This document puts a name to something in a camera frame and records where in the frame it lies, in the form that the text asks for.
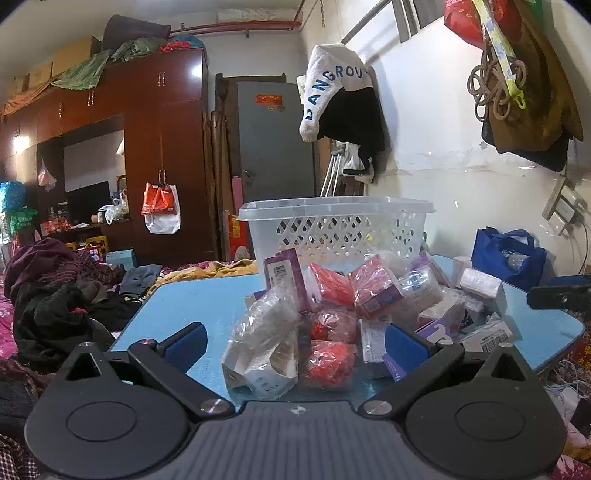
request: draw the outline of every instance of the brown rope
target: brown rope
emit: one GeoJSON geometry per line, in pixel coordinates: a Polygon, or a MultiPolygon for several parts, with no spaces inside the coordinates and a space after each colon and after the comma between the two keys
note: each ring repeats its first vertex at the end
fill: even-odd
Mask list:
{"type": "MultiPolygon", "coordinates": [[[[518,59],[509,59],[509,64],[513,73],[515,73],[515,84],[519,89],[523,89],[527,81],[527,67],[525,63],[518,59]]],[[[491,103],[492,112],[497,120],[505,120],[511,113],[513,102],[511,101],[512,99],[509,95],[509,89],[505,83],[505,77],[499,60],[493,55],[490,41],[485,42],[480,65],[474,67],[470,72],[467,88],[476,102],[474,106],[476,118],[481,122],[488,119],[488,111],[491,103]],[[490,89],[488,85],[493,75],[496,77],[496,85],[490,89]],[[478,115],[478,107],[480,106],[484,107],[484,115],[482,116],[478,115]]]]}

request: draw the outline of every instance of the gray door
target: gray door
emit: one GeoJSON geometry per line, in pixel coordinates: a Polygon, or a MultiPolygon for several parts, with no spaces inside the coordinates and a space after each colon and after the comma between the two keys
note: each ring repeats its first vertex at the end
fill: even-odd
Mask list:
{"type": "Polygon", "coordinates": [[[300,136],[297,86],[238,82],[244,202],[313,197],[313,146],[300,136]]]}

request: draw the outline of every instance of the red pipe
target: red pipe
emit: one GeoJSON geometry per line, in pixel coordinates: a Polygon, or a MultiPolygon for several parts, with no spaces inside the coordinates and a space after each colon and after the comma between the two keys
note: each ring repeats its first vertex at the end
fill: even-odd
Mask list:
{"type": "Polygon", "coordinates": [[[306,0],[301,0],[300,6],[298,7],[297,12],[295,13],[296,15],[294,17],[294,21],[291,24],[290,30],[293,30],[296,27],[296,23],[298,23],[297,18],[300,16],[301,9],[304,8],[305,3],[306,3],[306,0]]]}
{"type": "Polygon", "coordinates": [[[180,30],[171,30],[171,34],[186,33],[193,30],[207,30],[201,33],[216,33],[242,30],[292,30],[294,26],[301,25],[300,22],[291,22],[287,20],[249,20],[247,22],[224,22],[209,25],[198,25],[196,27],[182,28],[180,30]]]}

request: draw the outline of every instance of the blue table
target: blue table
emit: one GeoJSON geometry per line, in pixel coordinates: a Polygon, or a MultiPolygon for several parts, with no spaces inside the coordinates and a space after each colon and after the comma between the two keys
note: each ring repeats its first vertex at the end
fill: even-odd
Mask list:
{"type": "MultiPolygon", "coordinates": [[[[445,272],[451,273],[452,261],[435,257],[445,272]]],[[[237,406],[253,399],[247,388],[228,392],[221,367],[232,325],[245,310],[244,297],[264,288],[260,275],[211,278],[171,283],[160,287],[136,314],[112,350],[126,350],[142,338],[162,341],[191,322],[201,322],[207,329],[207,353],[197,362],[189,376],[230,398],[237,406]]],[[[532,369],[540,372],[561,357],[581,337],[583,324],[560,310],[532,310],[525,293],[505,284],[508,309],[506,321],[516,334],[515,346],[532,369]]],[[[355,408],[392,379],[357,378],[348,392],[322,392],[296,385],[282,400],[349,400],[355,408]]]]}

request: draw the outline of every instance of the yellow blanket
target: yellow blanket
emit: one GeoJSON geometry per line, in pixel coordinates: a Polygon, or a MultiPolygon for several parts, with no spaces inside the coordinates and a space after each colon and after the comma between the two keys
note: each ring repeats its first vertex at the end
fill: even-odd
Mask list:
{"type": "Polygon", "coordinates": [[[183,280],[201,280],[202,278],[238,277],[240,275],[252,275],[258,273],[256,261],[240,260],[231,265],[223,265],[220,262],[211,262],[205,269],[199,267],[185,268],[171,272],[163,277],[158,277],[156,283],[150,287],[147,297],[152,295],[158,287],[183,280]]]}

